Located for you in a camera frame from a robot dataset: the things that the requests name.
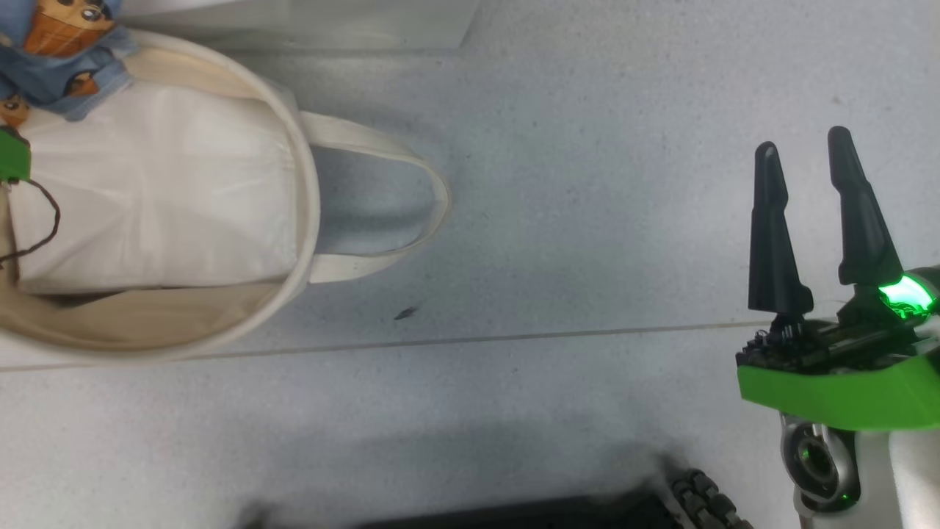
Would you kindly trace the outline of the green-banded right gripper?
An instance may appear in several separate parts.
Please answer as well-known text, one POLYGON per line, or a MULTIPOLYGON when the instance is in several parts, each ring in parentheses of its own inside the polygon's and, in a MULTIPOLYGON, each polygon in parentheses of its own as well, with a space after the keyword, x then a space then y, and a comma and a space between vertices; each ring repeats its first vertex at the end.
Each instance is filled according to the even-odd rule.
MULTIPOLYGON (((831 128, 827 147, 842 216, 837 275, 842 285, 863 286, 834 321, 773 323, 749 339, 737 354, 740 395, 830 428, 940 429, 940 336, 920 334, 940 320, 940 268, 903 274, 850 131, 831 128)), ((763 142, 755 153, 748 308, 802 318, 814 299, 797 270, 788 202, 778 147, 763 142)))

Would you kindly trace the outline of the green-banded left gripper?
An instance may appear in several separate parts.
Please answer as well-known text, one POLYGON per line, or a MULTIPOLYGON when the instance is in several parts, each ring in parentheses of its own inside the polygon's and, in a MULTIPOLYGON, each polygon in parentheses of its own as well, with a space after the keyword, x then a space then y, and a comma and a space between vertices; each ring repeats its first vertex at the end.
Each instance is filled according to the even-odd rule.
POLYGON ((29 141, 11 126, 0 126, 0 183, 31 179, 32 151, 29 141))

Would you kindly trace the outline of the blue cartoon print garment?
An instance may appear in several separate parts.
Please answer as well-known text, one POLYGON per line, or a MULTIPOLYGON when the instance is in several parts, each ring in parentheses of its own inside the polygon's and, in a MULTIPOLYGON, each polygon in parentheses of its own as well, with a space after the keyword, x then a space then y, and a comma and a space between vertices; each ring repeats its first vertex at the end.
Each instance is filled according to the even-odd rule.
POLYGON ((0 124, 33 109, 83 120, 130 86, 124 0, 0 0, 0 124))

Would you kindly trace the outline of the white front-load washing machine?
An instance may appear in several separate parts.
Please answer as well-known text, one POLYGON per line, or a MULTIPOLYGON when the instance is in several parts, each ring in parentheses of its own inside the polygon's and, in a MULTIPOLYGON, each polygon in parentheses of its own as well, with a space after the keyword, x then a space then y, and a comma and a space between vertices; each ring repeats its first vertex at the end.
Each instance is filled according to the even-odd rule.
POLYGON ((128 26, 221 51, 456 49, 480 0, 122 0, 128 26))

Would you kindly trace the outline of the white cloth pad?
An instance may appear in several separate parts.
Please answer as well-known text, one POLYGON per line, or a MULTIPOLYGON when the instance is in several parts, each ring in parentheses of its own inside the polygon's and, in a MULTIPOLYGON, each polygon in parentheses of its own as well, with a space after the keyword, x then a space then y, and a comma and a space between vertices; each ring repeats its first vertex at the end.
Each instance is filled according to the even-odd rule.
POLYGON ((19 288, 77 295, 277 281, 297 261, 296 163, 268 104, 137 82, 69 123, 21 127, 29 184, 10 192, 19 288))

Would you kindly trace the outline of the white canvas laundry basket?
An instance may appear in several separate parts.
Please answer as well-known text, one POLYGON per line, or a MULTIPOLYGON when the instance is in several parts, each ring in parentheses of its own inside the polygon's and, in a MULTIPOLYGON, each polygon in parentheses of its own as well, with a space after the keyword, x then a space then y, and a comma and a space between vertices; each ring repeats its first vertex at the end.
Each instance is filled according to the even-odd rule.
POLYGON ((19 288, 19 261, 54 240, 57 228, 28 248, 17 248, 9 202, 15 185, 43 191, 60 221, 59 204, 32 177, 0 184, 0 346, 83 361, 145 361, 221 348, 258 328, 306 285, 356 280, 402 260, 432 238, 451 207, 445 178, 395 137, 342 118, 303 112, 293 93, 275 86, 232 58, 191 41, 134 31, 138 50, 125 66, 131 84, 147 82, 268 104, 286 125, 296 163, 297 261, 277 281, 207 287, 138 288, 77 295, 33 295, 19 288), (416 165, 427 172, 434 208, 408 245, 372 254, 317 251, 319 178, 313 147, 372 155, 416 165))

